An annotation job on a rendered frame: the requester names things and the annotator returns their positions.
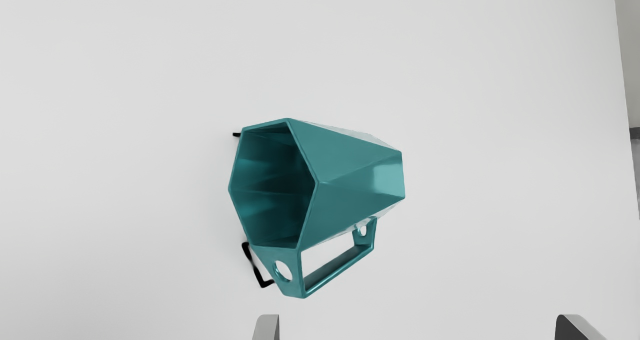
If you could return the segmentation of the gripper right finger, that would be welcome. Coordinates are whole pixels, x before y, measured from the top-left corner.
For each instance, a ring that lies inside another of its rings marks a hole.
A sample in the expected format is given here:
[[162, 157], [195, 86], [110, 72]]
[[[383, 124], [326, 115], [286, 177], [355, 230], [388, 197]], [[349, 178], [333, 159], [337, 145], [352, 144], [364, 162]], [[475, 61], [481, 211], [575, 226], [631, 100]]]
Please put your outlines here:
[[607, 340], [590, 322], [580, 315], [558, 315], [555, 340]]

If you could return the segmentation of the teal faceted mug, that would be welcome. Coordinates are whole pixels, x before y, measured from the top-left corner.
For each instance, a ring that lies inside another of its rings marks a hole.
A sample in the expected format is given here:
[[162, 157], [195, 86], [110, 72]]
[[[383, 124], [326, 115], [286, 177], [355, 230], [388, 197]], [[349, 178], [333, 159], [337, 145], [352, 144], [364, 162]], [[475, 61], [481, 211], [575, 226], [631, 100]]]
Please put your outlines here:
[[405, 197], [402, 152], [368, 133], [283, 118], [235, 133], [228, 192], [252, 252], [305, 299], [371, 253]]

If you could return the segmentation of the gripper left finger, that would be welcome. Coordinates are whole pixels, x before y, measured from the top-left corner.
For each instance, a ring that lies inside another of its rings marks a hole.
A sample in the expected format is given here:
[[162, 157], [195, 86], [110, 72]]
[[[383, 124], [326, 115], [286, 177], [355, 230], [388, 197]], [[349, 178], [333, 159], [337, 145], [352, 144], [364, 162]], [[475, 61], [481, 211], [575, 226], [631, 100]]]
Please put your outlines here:
[[260, 315], [256, 320], [252, 340], [281, 340], [280, 316]]

